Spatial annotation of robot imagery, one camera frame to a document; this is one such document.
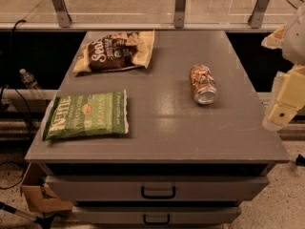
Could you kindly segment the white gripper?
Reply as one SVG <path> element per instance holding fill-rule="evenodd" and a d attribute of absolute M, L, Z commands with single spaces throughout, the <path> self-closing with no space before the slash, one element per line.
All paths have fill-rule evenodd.
<path fill-rule="evenodd" d="M 305 5 L 297 9 L 287 25 L 266 36 L 261 46 L 271 50 L 282 48 L 283 57 L 296 64 L 286 73 L 276 74 L 262 120 L 266 130 L 279 131 L 305 106 L 305 66 L 302 66 L 305 65 Z"/>

